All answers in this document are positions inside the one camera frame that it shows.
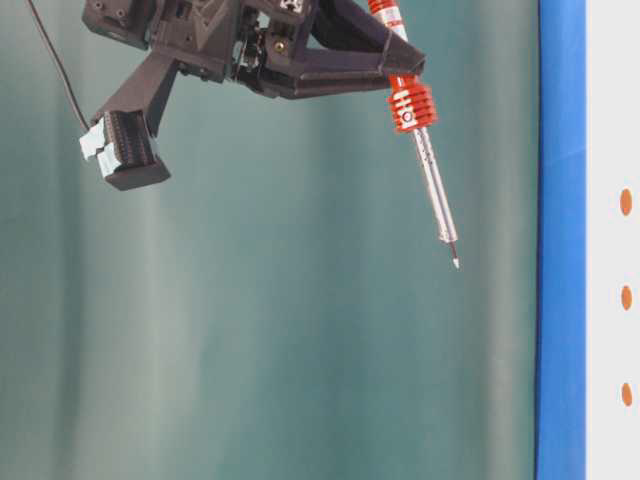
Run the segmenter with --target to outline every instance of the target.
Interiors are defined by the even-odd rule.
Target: green backdrop
[[[119,193],[0,5],[0,478],[533,478],[537,6],[403,0],[456,273],[385,92],[179,77]],[[142,61],[39,0],[87,114]]]

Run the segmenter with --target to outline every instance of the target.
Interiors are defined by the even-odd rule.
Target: wire
[[[87,121],[84,118],[84,115],[82,115],[82,112],[80,111],[80,107],[78,106],[78,100],[76,99],[76,96],[73,93],[73,89],[71,88],[71,83],[69,82],[69,77],[67,76],[67,72],[65,71],[64,66],[62,65],[62,62],[60,61],[60,57],[58,56],[56,49],[53,48],[53,44],[49,39],[49,35],[47,35],[47,31],[45,30],[44,25],[42,24],[42,20],[40,20],[40,15],[38,15],[38,11],[36,10],[36,7],[31,0],[25,0],[25,3],[27,4],[29,11],[31,12],[33,21],[36,24],[36,27],[38,29],[38,33],[40,34],[40,37],[44,42],[44,46],[49,52],[49,55],[51,55],[51,59],[53,60],[53,63],[56,69],[58,70],[58,75],[60,75],[60,79],[64,84],[64,90],[67,95],[67,99],[71,104],[71,108],[73,109],[73,113],[75,114],[76,118],[82,125],[82,128],[88,131],[89,124],[87,123]]]

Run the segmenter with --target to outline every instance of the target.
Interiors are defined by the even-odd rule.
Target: orange dot
[[[628,383],[622,386],[622,401],[627,407],[630,407],[633,403],[633,393],[631,393],[631,387]]]
[[[631,195],[631,190],[625,188],[622,191],[622,195],[620,195],[620,210],[622,210],[622,214],[626,217],[631,213],[633,209],[633,195]]]
[[[631,293],[630,287],[625,286],[622,289],[622,307],[625,310],[629,310],[632,304],[633,304],[633,293]]]

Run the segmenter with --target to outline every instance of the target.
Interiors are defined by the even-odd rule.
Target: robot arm
[[[148,58],[81,143],[120,190],[169,178],[153,139],[177,72],[302,99],[389,87],[424,55],[352,0],[87,0],[87,27]],[[325,48],[310,48],[310,38]]]

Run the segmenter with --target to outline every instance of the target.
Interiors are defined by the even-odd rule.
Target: blue strip
[[[586,6],[540,0],[538,480],[585,479]]]

